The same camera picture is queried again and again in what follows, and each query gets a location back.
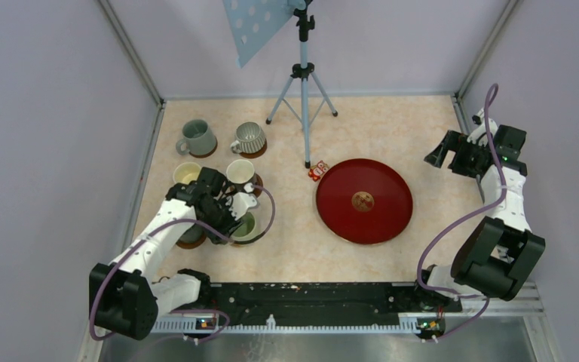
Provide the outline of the cream ceramic mug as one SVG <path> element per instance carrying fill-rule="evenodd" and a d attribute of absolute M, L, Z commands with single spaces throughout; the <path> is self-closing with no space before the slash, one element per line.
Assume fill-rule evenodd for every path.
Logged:
<path fill-rule="evenodd" d="M 196 181 L 201 172 L 202 166 L 195 162 L 184 162 L 178 165 L 173 171 L 173 182 L 189 184 Z"/>

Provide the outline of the white faceted cup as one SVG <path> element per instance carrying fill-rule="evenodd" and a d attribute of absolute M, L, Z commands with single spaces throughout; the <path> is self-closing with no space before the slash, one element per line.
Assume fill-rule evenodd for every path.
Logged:
<path fill-rule="evenodd" d="M 225 175 L 238 192 L 245 192 L 245 186 L 247 184 L 256 184 L 254 165 L 247 159 L 239 159 L 231 162 L 226 168 Z"/>

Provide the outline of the dark green mug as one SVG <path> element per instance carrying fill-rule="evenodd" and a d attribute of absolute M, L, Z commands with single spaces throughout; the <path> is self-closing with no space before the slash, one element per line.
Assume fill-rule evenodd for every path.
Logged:
<path fill-rule="evenodd" d="M 204 228 L 200 225 L 194 224 L 190 229 L 183 233 L 180 238 L 185 242 L 194 242 L 202 235 L 205 235 Z"/>

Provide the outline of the light green mug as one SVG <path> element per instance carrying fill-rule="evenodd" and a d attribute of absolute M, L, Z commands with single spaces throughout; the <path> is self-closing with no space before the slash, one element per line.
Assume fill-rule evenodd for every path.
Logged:
<path fill-rule="evenodd" d="M 255 215 L 246 213 L 241 219 L 241 225 L 232 233 L 231 239 L 234 246 L 246 246 L 253 243 L 260 234 L 260 224 Z"/>

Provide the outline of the grey ceramic mug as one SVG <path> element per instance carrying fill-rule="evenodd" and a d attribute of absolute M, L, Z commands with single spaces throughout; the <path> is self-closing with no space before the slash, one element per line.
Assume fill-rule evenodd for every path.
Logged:
<path fill-rule="evenodd" d="M 216 136 L 209 124 L 203 119 L 193 119 L 182 127 L 182 139 L 176 145 L 175 150 L 179 155 L 203 155 L 213 149 L 218 143 Z"/>

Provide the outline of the ribbed grey white cup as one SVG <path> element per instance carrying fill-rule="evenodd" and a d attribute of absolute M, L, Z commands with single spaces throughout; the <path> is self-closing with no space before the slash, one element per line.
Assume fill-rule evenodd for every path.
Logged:
<path fill-rule="evenodd" d="M 265 147 L 266 135 L 264 130 L 256 122 L 240 124 L 234 135 L 234 142 L 230 149 L 236 154 L 254 154 Z"/>

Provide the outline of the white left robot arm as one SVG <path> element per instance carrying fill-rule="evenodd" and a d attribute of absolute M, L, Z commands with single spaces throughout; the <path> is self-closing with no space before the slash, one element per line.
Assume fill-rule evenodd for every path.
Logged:
<path fill-rule="evenodd" d="M 201 278 L 182 274 L 152 283 L 167 254 L 194 227 L 207 237 L 227 244 L 242 217 L 256 207 L 256 197 L 237 192 L 218 170 L 203 167 L 197 179 L 171 186 L 146 229 L 119 256 L 96 264 L 89 274 L 89 334 L 95 341 L 120 334 L 135 340 L 147 337 L 155 321 L 176 307 L 187 305 L 203 311 L 211 303 L 211 291 Z"/>

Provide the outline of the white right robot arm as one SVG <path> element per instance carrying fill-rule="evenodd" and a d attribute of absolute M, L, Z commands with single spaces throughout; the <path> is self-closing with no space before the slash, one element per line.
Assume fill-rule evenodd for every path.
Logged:
<path fill-rule="evenodd" d="M 412 290 L 412 301 L 431 311 L 443 295 L 486 296 L 510 301 L 521 290 L 545 250 L 545 240 L 534 234 L 526 220 L 523 186 L 525 163 L 519 161 L 526 132 L 497 126 L 491 121 L 493 149 L 480 125 L 467 135 L 450 130 L 425 157 L 441 167 L 447 152 L 453 173 L 479 179 L 486 211 L 482 220 L 457 252 L 450 266 L 434 266 L 422 284 Z"/>

